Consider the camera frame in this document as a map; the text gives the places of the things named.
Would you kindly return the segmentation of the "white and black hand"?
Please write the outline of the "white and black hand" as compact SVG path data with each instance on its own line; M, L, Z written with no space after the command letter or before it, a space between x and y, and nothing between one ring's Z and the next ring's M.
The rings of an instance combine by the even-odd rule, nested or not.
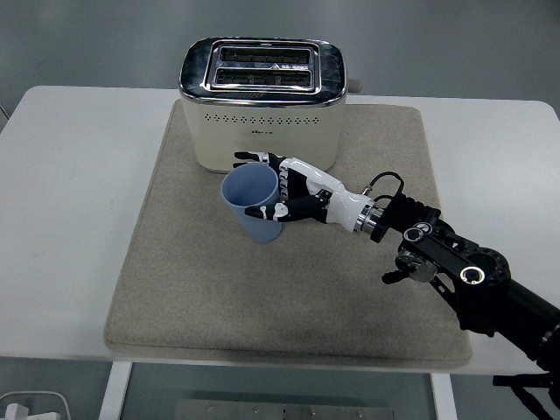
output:
M267 165L278 176L280 200L250 206L245 210L247 216L278 222L314 219L358 232L373 208L367 196L349 192L340 180L299 158L257 151L237 151L234 157L238 160L234 168L257 162Z

